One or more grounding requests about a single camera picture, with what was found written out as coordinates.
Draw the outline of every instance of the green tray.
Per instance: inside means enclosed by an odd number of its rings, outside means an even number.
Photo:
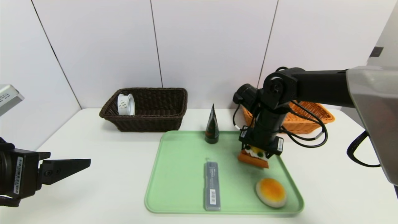
[[[154,213],[180,214],[296,214],[304,201],[282,159],[272,156],[269,169],[238,161],[239,132],[220,132],[219,142],[208,144],[205,133],[166,132],[160,141],[145,195],[146,208]],[[221,211],[204,208],[206,159],[218,162]],[[257,197],[255,185],[262,178],[278,180],[287,192],[287,203],[272,208]]]

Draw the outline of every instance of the label sticker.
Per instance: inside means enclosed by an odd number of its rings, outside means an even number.
[[[240,134],[240,136],[241,136],[242,138],[245,137],[246,132],[247,132],[247,130],[246,130],[246,131],[242,131],[242,133]]]
[[[283,138],[279,138],[278,140],[278,151],[282,152],[283,149]]]
[[[216,190],[210,189],[210,204],[217,204],[216,203]]]
[[[17,158],[17,167],[15,169],[14,193],[20,194],[21,174],[22,174],[23,157]]]

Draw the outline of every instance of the wicker basket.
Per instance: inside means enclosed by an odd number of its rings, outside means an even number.
[[[324,124],[331,123],[334,121],[334,116],[321,104],[311,103],[311,102],[301,102],[300,105],[307,108],[309,111],[318,116]],[[304,115],[306,117],[311,117],[307,112],[305,112],[300,107],[296,106],[294,103],[290,103],[290,107],[297,112],[298,114]],[[252,122],[252,114],[243,107],[243,115],[245,117],[246,123],[250,125]],[[315,129],[319,128],[320,125],[316,124],[312,121],[297,117],[291,113],[288,113],[285,121],[283,122],[283,126],[290,132],[295,134],[308,134],[313,132]]]
[[[117,97],[132,94],[135,115],[119,115]],[[124,88],[105,103],[99,116],[121,132],[167,132],[178,130],[187,110],[188,93],[183,88]]]

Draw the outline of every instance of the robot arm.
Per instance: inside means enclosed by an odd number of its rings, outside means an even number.
[[[23,99],[13,86],[0,85],[0,116]],[[50,155],[16,149],[0,138],[0,206],[18,207],[21,199],[33,196],[42,184],[51,185],[91,164],[91,159],[43,160]]]
[[[245,127],[239,140],[280,155],[276,136],[291,100],[356,108],[383,171],[398,185],[398,68],[362,66],[343,71],[305,71],[282,68],[267,76],[263,88],[241,86],[233,101],[246,107],[255,126]]]

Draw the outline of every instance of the white roll of tape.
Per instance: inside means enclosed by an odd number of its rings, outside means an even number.
[[[119,94],[117,97],[117,111],[119,115],[135,115],[135,103],[133,95]]]

